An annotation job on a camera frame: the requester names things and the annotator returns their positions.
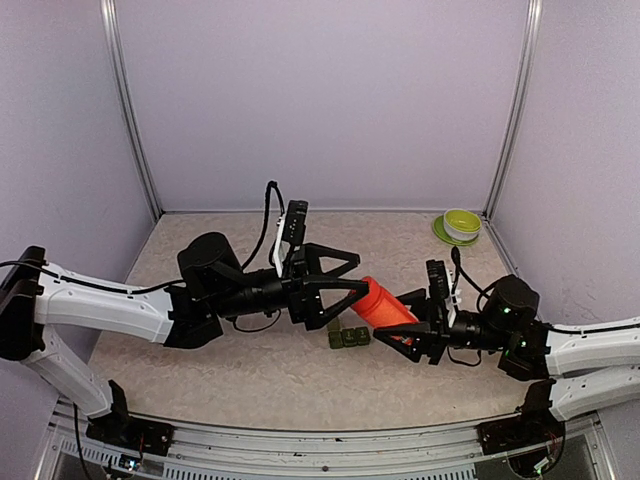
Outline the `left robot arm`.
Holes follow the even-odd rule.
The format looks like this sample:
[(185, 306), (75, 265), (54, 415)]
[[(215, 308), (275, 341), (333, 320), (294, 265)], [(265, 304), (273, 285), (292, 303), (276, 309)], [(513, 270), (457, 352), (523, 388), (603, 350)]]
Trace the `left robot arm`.
[(80, 326), (144, 339), (172, 349), (198, 349), (221, 336), (223, 321), (244, 315), (287, 313), (317, 330), (369, 291), (349, 273), (357, 254), (305, 241), (308, 205), (285, 201), (275, 182), (265, 191), (280, 216), (269, 264), (252, 270), (227, 237), (208, 232), (179, 252), (180, 276), (152, 287), (87, 277), (27, 248), (4, 263), (1, 283), (1, 356), (22, 363), (72, 400), (121, 445), (140, 434), (123, 390), (99, 379), (58, 336), (59, 325)]

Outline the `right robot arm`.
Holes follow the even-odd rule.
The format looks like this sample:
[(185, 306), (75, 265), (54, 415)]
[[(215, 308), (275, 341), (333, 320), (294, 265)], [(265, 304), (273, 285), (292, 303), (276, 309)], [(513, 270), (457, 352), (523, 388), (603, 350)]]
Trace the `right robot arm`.
[(414, 363), (436, 365), (449, 348), (499, 354), (499, 369), (529, 385), (511, 423), (523, 444), (546, 432), (550, 417), (563, 422), (638, 399), (638, 318), (585, 327), (543, 322), (539, 294), (515, 275), (480, 289), (475, 310), (462, 310), (455, 289), (468, 275), (458, 248), (451, 259), (452, 272), (427, 261), (428, 289), (401, 297), (417, 322), (377, 328), (376, 339)]

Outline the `green plate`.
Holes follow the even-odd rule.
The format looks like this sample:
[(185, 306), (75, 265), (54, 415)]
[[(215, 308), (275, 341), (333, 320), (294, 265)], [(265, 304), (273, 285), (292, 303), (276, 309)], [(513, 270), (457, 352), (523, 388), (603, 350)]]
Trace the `green plate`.
[(446, 244), (452, 245), (452, 246), (471, 246), (473, 244), (475, 244), (480, 235), (477, 234), (474, 238), (472, 238), (471, 240), (467, 240), (467, 241), (459, 241), (456, 240), (452, 237), (449, 236), (449, 234), (445, 231), (444, 228), (444, 216), (443, 215), (439, 215), (438, 217), (436, 217), (433, 222), (432, 222), (432, 230), (435, 234), (435, 236), (443, 241)]

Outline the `green pill organizer box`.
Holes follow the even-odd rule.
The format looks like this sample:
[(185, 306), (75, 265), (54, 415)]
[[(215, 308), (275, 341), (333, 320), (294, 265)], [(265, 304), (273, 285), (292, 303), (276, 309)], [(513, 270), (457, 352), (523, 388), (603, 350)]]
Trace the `green pill organizer box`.
[(371, 343), (370, 332), (366, 327), (343, 327), (339, 318), (331, 320), (326, 329), (329, 348), (332, 350), (368, 346)]

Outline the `aluminium frame post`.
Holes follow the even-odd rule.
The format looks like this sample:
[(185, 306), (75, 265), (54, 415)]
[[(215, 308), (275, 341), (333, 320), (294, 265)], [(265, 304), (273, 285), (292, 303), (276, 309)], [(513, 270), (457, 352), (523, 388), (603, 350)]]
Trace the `aluminium frame post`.
[(136, 118), (133, 97), (127, 77), (126, 61), (119, 30), (116, 2), (113, 0), (102, 0), (100, 2), (100, 10), (106, 44), (114, 74), (116, 94), (124, 121), (126, 135), (131, 147), (134, 166), (143, 190), (149, 214), (152, 221), (157, 223), (163, 216), (164, 210), (161, 205), (151, 168), (146, 158)]
[(542, 0), (530, 0), (528, 2), (523, 41), (519, 55), (511, 106), (507, 117), (507, 124), (500, 148), (498, 163), (483, 209), (483, 216), (487, 223), (492, 222), (496, 215), (500, 197), (506, 185), (508, 171), (512, 162), (521, 119), (525, 111), (529, 80), (534, 66), (542, 12)]

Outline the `orange pill bottle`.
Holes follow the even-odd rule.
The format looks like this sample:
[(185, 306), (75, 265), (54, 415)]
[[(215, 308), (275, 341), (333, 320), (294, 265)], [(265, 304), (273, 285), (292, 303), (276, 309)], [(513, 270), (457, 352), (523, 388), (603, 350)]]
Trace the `orange pill bottle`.
[(368, 285), (368, 293), (357, 300), (351, 309), (363, 319), (373, 331), (405, 324), (418, 324), (418, 318), (410, 312), (385, 287), (374, 278), (363, 278)]

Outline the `front aluminium rail base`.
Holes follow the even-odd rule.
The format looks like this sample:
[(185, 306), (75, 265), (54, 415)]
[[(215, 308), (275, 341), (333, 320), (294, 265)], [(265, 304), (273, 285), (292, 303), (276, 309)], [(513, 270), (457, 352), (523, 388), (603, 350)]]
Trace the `front aluminium rail base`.
[(36, 459), (34, 479), (509, 479), (527, 448), (486, 455), (475, 422), (370, 431), (287, 431), (173, 421), (165, 456), (87, 439), (86, 421), (60, 399)]

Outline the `right aluminium frame post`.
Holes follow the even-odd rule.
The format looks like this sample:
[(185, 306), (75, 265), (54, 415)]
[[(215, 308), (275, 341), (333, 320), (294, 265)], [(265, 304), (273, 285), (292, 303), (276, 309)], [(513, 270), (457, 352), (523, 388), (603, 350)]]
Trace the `right aluminium frame post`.
[(498, 163), (483, 209), (483, 216), (487, 223), (492, 222), (496, 215), (500, 197), (506, 185), (508, 171), (512, 162), (521, 119), (525, 111), (529, 80), (534, 66), (542, 12), (542, 0), (530, 0), (528, 2), (523, 41), (519, 55), (511, 106), (507, 117), (507, 124), (500, 148)]

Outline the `left aluminium frame post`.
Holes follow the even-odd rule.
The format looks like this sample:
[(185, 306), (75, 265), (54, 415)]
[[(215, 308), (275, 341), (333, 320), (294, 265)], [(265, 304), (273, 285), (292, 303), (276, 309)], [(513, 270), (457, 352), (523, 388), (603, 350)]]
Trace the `left aluminium frame post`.
[(163, 216), (164, 210), (161, 205), (151, 168), (146, 158), (136, 118), (133, 97), (127, 77), (126, 61), (119, 30), (116, 2), (113, 0), (102, 0), (100, 2), (100, 10), (106, 44), (114, 74), (116, 94), (124, 121), (126, 135), (131, 147), (134, 166), (143, 190), (149, 214), (152, 221), (157, 223)]

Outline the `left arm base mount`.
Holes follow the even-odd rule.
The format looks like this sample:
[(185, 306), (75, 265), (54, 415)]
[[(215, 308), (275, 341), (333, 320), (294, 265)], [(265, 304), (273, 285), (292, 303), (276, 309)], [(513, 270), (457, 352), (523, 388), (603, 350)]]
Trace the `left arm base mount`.
[(124, 390), (114, 380), (109, 380), (108, 385), (112, 394), (110, 410), (106, 415), (89, 420), (86, 436), (142, 454), (166, 457), (173, 440), (174, 426), (132, 416)]

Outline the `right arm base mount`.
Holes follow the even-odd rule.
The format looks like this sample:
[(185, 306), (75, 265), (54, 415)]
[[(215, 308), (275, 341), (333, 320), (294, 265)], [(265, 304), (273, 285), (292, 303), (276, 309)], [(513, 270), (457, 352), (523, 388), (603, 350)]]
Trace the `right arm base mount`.
[(550, 395), (555, 384), (553, 379), (532, 383), (515, 416), (478, 424), (476, 431), (483, 454), (520, 449), (562, 437), (566, 433), (565, 422), (551, 413)]

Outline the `lime green bowl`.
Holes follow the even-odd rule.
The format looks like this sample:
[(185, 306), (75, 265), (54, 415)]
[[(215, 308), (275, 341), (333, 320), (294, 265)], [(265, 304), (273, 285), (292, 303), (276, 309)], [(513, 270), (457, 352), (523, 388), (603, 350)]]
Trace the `lime green bowl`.
[(456, 231), (465, 234), (478, 232), (482, 221), (475, 213), (464, 209), (450, 209), (443, 215), (446, 231)]

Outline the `white bowl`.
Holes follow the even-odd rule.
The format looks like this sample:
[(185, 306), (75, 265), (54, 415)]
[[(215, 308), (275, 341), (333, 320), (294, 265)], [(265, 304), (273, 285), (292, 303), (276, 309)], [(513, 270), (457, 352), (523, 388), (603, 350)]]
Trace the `white bowl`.
[(456, 242), (469, 243), (475, 241), (481, 231), (481, 225), (476, 225), (474, 229), (462, 228), (458, 225), (450, 224), (447, 220), (443, 221), (445, 233)]

